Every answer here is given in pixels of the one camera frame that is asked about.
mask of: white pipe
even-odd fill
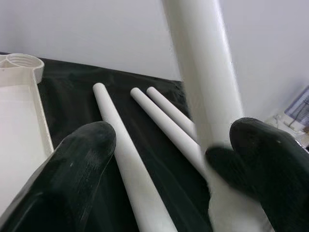
[[[208,182],[209,216],[216,232],[265,232],[268,222],[260,203],[232,189],[204,161],[199,145],[138,88],[131,96]]]
[[[200,144],[230,144],[243,111],[218,0],[162,2]]]
[[[154,104],[139,88],[131,90],[131,96],[175,144],[183,155],[191,162],[197,171],[206,178],[205,165],[202,160],[199,145],[170,119],[156,104]]]
[[[195,142],[197,142],[197,131],[194,123],[167,100],[154,87],[149,87],[147,95],[174,121],[181,127]]]
[[[104,121],[116,132],[115,158],[126,187],[135,219],[141,232],[176,232],[177,229],[164,206],[105,86],[93,86]]]

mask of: thick white tube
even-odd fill
[[[200,145],[230,144],[243,111],[218,0],[162,2]]]
[[[178,126],[181,127],[195,142],[197,142],[197,131],[194,123],[167,100],[154,87],[147,89],[147,95],[166,113]]]
[[[176,232],[163,204],[105,86],[93,86],[104,121],[116,132],[115,158],[141,232]]]
[[[260,203],[228,186],[204,161],[198,144],[138,88],[131,90],[131,96],[207,180],[211,191],[209,215],[214,231],[266,232],[263,226],[269,222]]]

